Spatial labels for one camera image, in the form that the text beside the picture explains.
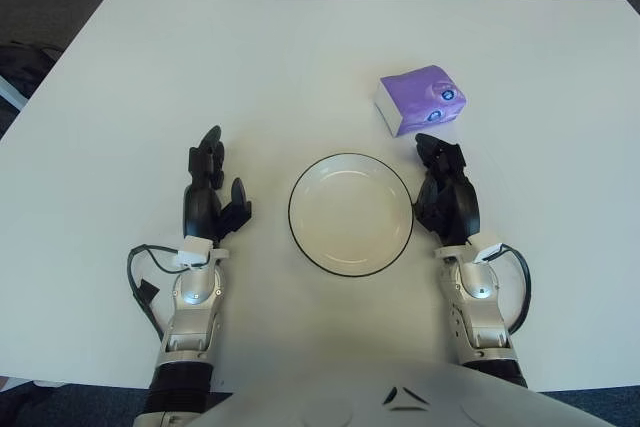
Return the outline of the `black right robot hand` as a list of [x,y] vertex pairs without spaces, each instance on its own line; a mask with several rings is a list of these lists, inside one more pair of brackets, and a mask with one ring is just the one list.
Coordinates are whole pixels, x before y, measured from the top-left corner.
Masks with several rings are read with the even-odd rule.
[[461,147],[423,133],[415,140],[426,172],[413,204],[414,216],[443,246],[463,245],[480,231],[480,214]]

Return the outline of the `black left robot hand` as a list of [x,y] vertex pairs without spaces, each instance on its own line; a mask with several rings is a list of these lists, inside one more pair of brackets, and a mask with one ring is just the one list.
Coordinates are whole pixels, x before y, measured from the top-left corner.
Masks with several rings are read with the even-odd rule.
[[252,204],[240,178],[232,182],[231,201],[222,206],[219,200],[217,191],[224,182],[224,159],[221,127],[215,125],[198,146],[189,149],[191,183],[183,196],[183,235],[210,240],[215,248],[252,217]]

